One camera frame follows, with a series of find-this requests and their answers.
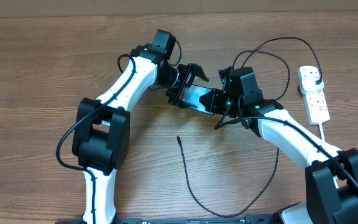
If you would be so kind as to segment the blue Samsung Galaxy smartphone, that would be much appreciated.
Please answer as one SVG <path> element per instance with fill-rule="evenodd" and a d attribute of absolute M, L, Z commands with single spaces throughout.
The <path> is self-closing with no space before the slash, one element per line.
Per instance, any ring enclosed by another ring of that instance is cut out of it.
<path fill-rule="evenodd" d="M 202 113 L 213 115 L 214 113 L 206 110 L 206 107 L 200 102 L 200 97 L 211 92 L 212 89 L 203 86 L 192 85 L 185 88 L 183 101 L 189 103 L 190 108 Z"/>

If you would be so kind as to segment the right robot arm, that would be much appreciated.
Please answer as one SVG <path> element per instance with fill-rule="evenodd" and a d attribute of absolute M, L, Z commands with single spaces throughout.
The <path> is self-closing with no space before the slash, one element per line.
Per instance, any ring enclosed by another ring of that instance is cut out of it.
<path fill-rule="evenodd" d="M 270 223 L 358 223 L 358 150 L 330 145 L 266 99 L 250 67 L 220 71 L 223 87 L 191 87 L 186 97 L 205 113 L 230 116 L 281 149 L 305 174 L 306 201 L 269 216 Z"/>

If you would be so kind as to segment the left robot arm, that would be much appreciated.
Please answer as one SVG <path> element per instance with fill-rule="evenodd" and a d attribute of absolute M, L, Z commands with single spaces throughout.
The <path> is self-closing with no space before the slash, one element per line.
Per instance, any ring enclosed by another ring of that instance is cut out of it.
<path fill-rule="evenodd" d="M 194 77 L 205 80 L 200 66 L 169 63 L 175 36 L 157 30 L 151 43 L 139 45 L 126 57 L 129 63 L 120 69 L 113 86 L 92 100 L 83 98 L 77 110 L 72 153 L 86 181 L 86 208 L 80 223 L 114 223 L 114 187 L 116 172 L 129 150 L 131 111 L 152 85 L 167 89 L 168 102 L 180 108 L 194 107 L 181 98 Z"/>

